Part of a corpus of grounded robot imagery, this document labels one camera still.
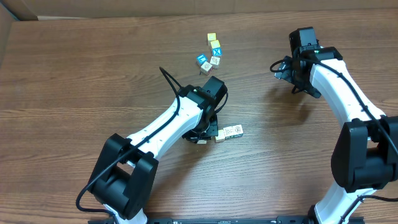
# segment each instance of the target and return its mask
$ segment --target cardboard box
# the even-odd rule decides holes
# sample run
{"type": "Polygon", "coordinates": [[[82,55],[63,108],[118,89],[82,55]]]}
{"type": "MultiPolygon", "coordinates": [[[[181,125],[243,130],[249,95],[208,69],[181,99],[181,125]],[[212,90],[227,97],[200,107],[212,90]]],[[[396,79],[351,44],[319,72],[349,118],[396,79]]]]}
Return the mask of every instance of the cardboard box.
{"type": "Polygon", "coordinates": [[[241,12],[385,9],[398,1],[380,0],[0,0],[23,20],[45,17],[132,17],[241,12]]]}
{"type": "Polygon", "coordinates": [[[11,24],[14,21],[15,19],[10,15],[7,9],[0,4],[0,67],[6,51],[11,24]]]}

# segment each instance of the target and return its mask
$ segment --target stacked blocks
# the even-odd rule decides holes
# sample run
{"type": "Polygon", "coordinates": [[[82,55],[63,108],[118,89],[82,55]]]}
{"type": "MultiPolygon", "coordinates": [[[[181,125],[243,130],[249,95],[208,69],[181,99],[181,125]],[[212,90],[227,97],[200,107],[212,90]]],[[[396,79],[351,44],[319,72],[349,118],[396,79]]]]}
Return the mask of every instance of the stacked blocks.
{"type": "Polygon", "coordinates": [[[211,53],[213,56],[210,61],[207,62],[206,55],[201,54],[197,56],[197,64],[200,67],[200,74],[203,72],[204,74],[209,75],[213,68],[219,68],[223,52],[221,51],[220,42],[216,38],[216,33],[207,34],[207,44],[211,46],[211,53]]]}
{"type": "Polygon", "coordinates": [[[215,137],[216,142],[223,142],[227,139],[238,138],[243,136],[242,125],[235,125],[230,127],[225,127],[222,130],[218,130],[218,136],[215,137]]]}

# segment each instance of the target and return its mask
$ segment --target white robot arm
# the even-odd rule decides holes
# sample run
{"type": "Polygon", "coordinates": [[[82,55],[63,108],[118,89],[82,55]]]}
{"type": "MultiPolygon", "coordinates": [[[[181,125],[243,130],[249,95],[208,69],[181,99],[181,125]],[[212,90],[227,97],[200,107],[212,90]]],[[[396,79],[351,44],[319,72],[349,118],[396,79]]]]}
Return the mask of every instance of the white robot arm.
{"type": "MultiPolygon", "coordinates": [[[[227,91],[224,82],[215,77],[203,87],[181,87],[170,108],[150,125],[127,138],[112,135],[86,187],[108,210],[101,212],[112,213],[117,224],[145,224],[147,217],[142,208],[149,198],[158,160],[180,137],[198,142],[217,136],[216,114],[224,105],[215,108],[227,91]],[[130,175],[118,166],[110,169],[117,162],[128,163],[134,171],[130,175]]],[[[81,196],[76,205],[87,211],[79,206],[81,196]]]]}
{"type": "MultiPolygon", "coordinates": [[[[359,89],[357,84],[349,75],[346,64],[343,60],[329,59],[323,60],[321,63],[341,72],[349,80],[376,119],[380,119],[381,115],[385,115],[379,108],[375,107],[364,95],[361,89],[359,89]]],[[[334,74],[329,69],[322,67],[321,65],[313,65],[311,69],[310,82],[312,86],[326,99],[326,102],[335,114],[340,127],[343,127],[345,122],[351,122],[355,118],[358,118],[361,121],[371,120],[371,118],[363,111],[361,105],[359,105],[358,100],[355,98],[347,84],[337,74],[334,74]]],[[[334,181],[324,198],[315,205],[315,215],[317,216],[319,223],[338,223],[345,211],[347,211],[349,206],[354,203],[358,196],[371,195],[375,191],[376,190],[369,188],[359,189],[353,193],[347,193],[344,188],[340,187],[334,181]]],[[[348,223],[349,216],[358,206],[359,204],[357,204],[352,212],[345,218],[345,222],[343,223],[348,223]]]]}
{"type": "Polygon", "coordinates": [[[331,158],[335,181],[308,211],[306,223],[345,224],[358,202],[398,179],[396,143],[392,143],[398,141],[398,119],[388,118],[369,101],[340,53],[334,47],[320,47],[312,27],[297,29],[289,40],[292,57],[279,60],[270,70],[276,78],[294,84],[292,93],[323,95],[342,128],[331,158]],[[273,70],[278,63],[279,69],[273,70]],[[378,149],[368,152],[368,141],[379,142],[378,149]]]}

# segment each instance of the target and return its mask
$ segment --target black cable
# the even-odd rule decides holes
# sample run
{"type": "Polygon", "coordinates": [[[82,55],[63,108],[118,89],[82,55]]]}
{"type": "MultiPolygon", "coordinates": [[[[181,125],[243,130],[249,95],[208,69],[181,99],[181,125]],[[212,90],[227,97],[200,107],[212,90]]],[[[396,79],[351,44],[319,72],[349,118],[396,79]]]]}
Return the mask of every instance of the black cable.
{"type": "Polygon", "coordinates": [[[271,72],[274,72],[274,73],[287,71],[287,70],[290,69],[289,66],[287,66],[286,68],[283,68],[283,69],[281,69],[281,70],[274,70],[274,69],[272,69],[272,68],[273,68],[275,65],[279,64],[279,63],[282,63],[282,62],[290,62],[290,61],[291,61],[291,59],[282,59],[282,60],[279,60],[279,61],[273,63],[273,64],[269,67],[269,70],[270,70],[271,72]]]}
{"type": "Polygon", "coordinates": [[[392,139],[390,138],[390,135],[388,135],[387,131],[381,126],[380,122],[373,116],[373,114],[369,111],[368,106],[366,106],[361,97],[359,96],[359,94],[357,93],[357,91],[355,90],[354,86],[348,81],[348,79],[341,73],[338,72],[337,70],[335,70],[334,68],[331,68],[328,65],[325,65],[324,63],[321,63],[319,61],[316,60],[310,60],[307,58],[297,58],[297,60],[301,60],[304,62],[308,62],[308,63],[313,63],[316,65],[320,65],[324,68],[329,69],[330,71],[332,71],[333,73],[335,73],[336,75],[338,75],[350,88],[350,90],[353,92],[356,100],[358,101],[358,103],[362,106],[363,111],[372,119],[372,121],[375,122],[375,124],[377,125],[377,127],[379,128],[379,130],[381,131],[381,134],[385,137],[385,139],[387,140],[388,144],[391,146],[391,148],[393,150],[395,150],[396,154],[398,155],[398,149],[396,148],[396,146],[394,145],[394,143],[392,142],[392,139]]]}
{"type": "Polygon", "coordinates": [[[170,74],[168,74],[162,67],[159,67],[160,71],[162,72],[163,76],[165,77],[165,79],[167,80],[167,82],[169,83],[169,85],[172,87],[173,92],[175,94],[175,97],[177,99],[177,109],[174,111],[174,114],[162,125],[160,126],[158,129],[156,129],[153,133],[151,133],[150,135],[146,136],[140,143],[136,144],[132,149],[128,150],[128,152],[126,152],[125,154],[123,154],[121,157],[117,158],[112,164],[110,164],[109,166],[107,166],[107,168],[105,168],[104,170],[102,170],[101,173],[99,173],[92,181],[90,181],[78,194],[77,198],[76,198],[76,208],[79,209],[82,212],[103,212],[103,213],[107,213],[109,215],[111,215],[115,221],[117,222],[116,219],[116,214],[114,214],[112,211],[106,210],[106,209],[96,209],[96,208],[83,208],[82,206],[80,206],[80,200],[82,198],[82,196],[85,194],[85,192],[102,176],[104,175],[105,172],[107,172],[108,170],[112,169],[114,166],[116,166],[118,164],[118,162],[124,160],[125,158],[127,158],[127,156],[129,156],[131,153],[133,153],[136,149],[138,149],[141,145],[143,145],[144,143],[146,143],[147,141],[149,141],[153,136],[155,136],[159,131],[161,131],[162,129],[164,129],[168,124],[170,124],[172,122],[172,120],[178,116],[178,112],[180,110],[180,97],[178,96],[177,90],[175,89],[173,83],[169,80],[168,77],[172,78],[172,76],[170,74]]]}
{"type": "Polygon", "coordinates": [[[217,114],[218,112],[220,112],[223,109],[227,100],[228,100],[228,92],[226,92],[224,103],[217,110],[214,111],[214,114],[217,114]]]}
{"type": "Polygon", "coordinates": [[[166,70],[164,70],[162,67],[159,67],[159,69],[163,74],[166,74],[168,77],[170,77],[175,82],[175,84],[178,85],[178,87],[182,88],[182,86],[176,81],[176,79],[171,76],[166,70]]]}
{"type": "Polygon", "coordinates": [[[385,198],[385,197],[380,197],[380,196],[375,196],[375,195],[361,195],[358,196],[358,198],[355,199],[355,201],[349,206],[349,208],[347,209],[347,211],[344,213],[344,215],[340,218],[340,221],[338,222],[338,224],[343,224],[343,222],[345,222],[345,219],[347,218],[347,216],[353,211],[353,209],[355,208],[355,206],[357,206],[357,204],[359,202],[363,203],[363,200],[365,198],[371,198],[371,199],[376,199],[376,200],[381,200],[383,202],[398,202],[398,198],[385,198]]]}

